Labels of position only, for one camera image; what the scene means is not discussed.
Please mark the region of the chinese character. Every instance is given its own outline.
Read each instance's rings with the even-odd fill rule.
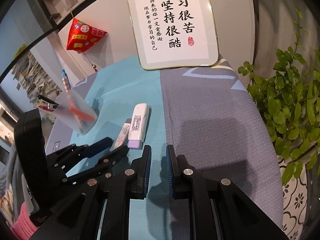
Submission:
[[[180,48],[181,47],[181,42],[178,38],[176,38],[175,40],[169,40],[169,48]]]
[[[173,23],[174,14],[170,12],[170,14],[165,13],[164,22],[168,23],[168,20]]]
[[[186,21],[188,18],[193,19],[193,17],[190,16],[189,11],[188,10],[186,10],[184,12],[181,11],[179,20],[181,19],[181,20],[185,20]]]
[[[174,25],[171,27],[169,26],[167,28],[167,33],[165,35],[173,36],[174,34],[180,34],[180,33],[177,32],[177,29]]]
[[[185,30],[186,31],[186,33],[191,33],[192,31],[193,31],[193,29],[192,28],[194,28],[194,26],[190,26],[190,25],[193,25],[193,23],[185,23],[184,24],[184,26],[186,27],[186,28],[183,28],[183,30]]]
[[[188,7],[188,1],[187,1],[187,0],[178,0],[178,1],[180,1],[179,6],[181,6],[182,4],[185,3],[185,5],[183,5],[183,6],[184,6],[184,7]]]
[[[173,10],[173,8],[171,8],[171,4],[173,4],[173,3],[171,3],[170,0],[167,1],[167,2],[163,2],[163,3],[161,4],[161,7],[165,7],[164,12],[165,12],[165,11],[168,11],[168,10]]]

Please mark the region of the metal screw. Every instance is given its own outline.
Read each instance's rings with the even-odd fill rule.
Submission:
[[[225,186],[229,186],[231,184],[231,181],[229,179],[222,179],[221,183]]]
[[[124,174],[127,175],[127,176],[133,175],[134,174],[134,170],[133,169],[127,169],[127,170],[125,170]]]
[[[94,185],[96,185],[97,184],[97,180],[96,179],[89,179],[88,180],[88,185],[89,186],[94,186]]]
[[[192,175],[193,174],[193,170],[192,169],[185,169],[183,171],[183,173],[186,174],[186,175]]]

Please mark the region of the glass cup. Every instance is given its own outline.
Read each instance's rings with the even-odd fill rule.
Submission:
[[[63,91],[57,102],[60,105],[53,114],[72,130],[84,135],[95,125],[97,114],[73,89],[69,93]]]

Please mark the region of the green plant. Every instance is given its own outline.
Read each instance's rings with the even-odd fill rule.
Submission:
[[[276,154],[281,155],[287,162],[282,176],[283,184],[287,184],[292,176],[300,177],[303,162],[308,163],[307,169],[313,168],[318,158],[317,148],[320,146],[320,72],[309,67],[308,71],[301,75],[294,66],[306,65],[297,49],[301,47],[300,31],[308,34],[300,25],[302,13],[298,9],[296,12],[298,20],[293,22],[297,27],[297,41],[294,49],[276,49],[278,62],[273,67],[276,70],[275,76],[265,79],[256,75],[253,65],[248,61],[238,69],[239,74],[249,75],[247,90],[266,124]],[[320,51],[314,51],[320,62]],[[316,148],[311,156],[308,156],[309,145]]]

